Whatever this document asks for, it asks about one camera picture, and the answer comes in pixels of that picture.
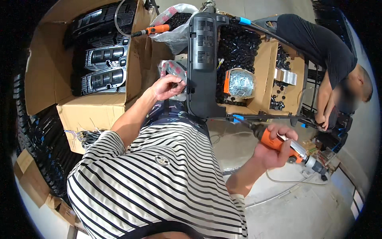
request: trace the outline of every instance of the open cardboard box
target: open cardboard box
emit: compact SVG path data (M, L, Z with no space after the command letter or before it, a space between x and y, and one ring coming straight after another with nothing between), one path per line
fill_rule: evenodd
M276 39L268 40L264 33L255 31L260 35L261 43L257 51L257 56L253 63L255 68L256 86L254 97L247 99L247 106L233 106L229 104L219 104L226 107L227 114L249 114L256 115L259 111L273 115L296 115L298 106L301 100L303 83L304 83L304 59L297 54L291 47L280 43ZM277 48L281 44L284 50L290 55L291 72L297 74L296 86L289 85L286 87L285 93L285 108L282 111L269 109L270 98L273 94L277 95L276 91L280 89L278 86L273 87L274 73L276 67Z
M140 31L150 24L151 15L144 1L137 0L132 31ZM117 0L59 0L43 17L35 29L25 73L25 100L28 115L57 103L57 110L65 130L75 132L110 129L141 91L141 62L146 36L131 40L127 57L126 93L92 93L74 97L70 88L73 49L65 50L64 33L72 20L80 14ZM73 152L84 153L81 144L74 144L73 135L66 133Z

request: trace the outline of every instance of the man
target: man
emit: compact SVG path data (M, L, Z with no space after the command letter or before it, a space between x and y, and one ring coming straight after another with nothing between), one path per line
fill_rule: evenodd
M331 30L305 21L294 14L283 14L254 21L277 36L292 43L298 49L307 53L308 58L326 68L324 79L318 91L316 122L323 123L326 131L329 126L330 114L335 102L349 97L344 92L350 92L363 102L368 102L373 93L373 86L367 71L357 63L357 58L341 39ZM341 83L341 90L334 91ZM335 126L337 117L331 117Z
M166 101L184 86L172 75L155 82L70 172L68 196L92 238L248 236L244 197L267 169L284 166L290 140L280 153L259 143L224 183L206 125ZM288 127L268 129L271 139L298 137Z

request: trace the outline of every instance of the orange tool handle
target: orange tool handle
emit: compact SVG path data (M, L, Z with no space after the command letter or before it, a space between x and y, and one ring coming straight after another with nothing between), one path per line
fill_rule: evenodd
M163 33L171 30L171 26L169 24L153 26L146 28L147 35L155 34L155 33Z
M276 137L274 140L271 140L269 138L270 136L270 131L266 128L264 130L264 133L261 137L261 142L265 145L267 145L270 148L273 148L274 150L277 150L280 152L281 150L281 145L283 144L283 140L280 138ZM296 158L296 163L301 163L303 158L292 148L290 148L290 153L289 153L290 158Z

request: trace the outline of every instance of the shirt logo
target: shirt logo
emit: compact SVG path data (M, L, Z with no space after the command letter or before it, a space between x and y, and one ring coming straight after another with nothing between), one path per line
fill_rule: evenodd
M170 165L170 160L166 156L161 155L161 154L155 156L155 162L157 162L157 164L159 164L161 166Z

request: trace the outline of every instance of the black t-shirt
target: black t-shirt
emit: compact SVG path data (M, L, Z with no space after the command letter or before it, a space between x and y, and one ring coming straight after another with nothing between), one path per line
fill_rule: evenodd
M276 35L305 51L308 58L326 68L332 89L356 67L357 58L335 33L295 14L278 17Z

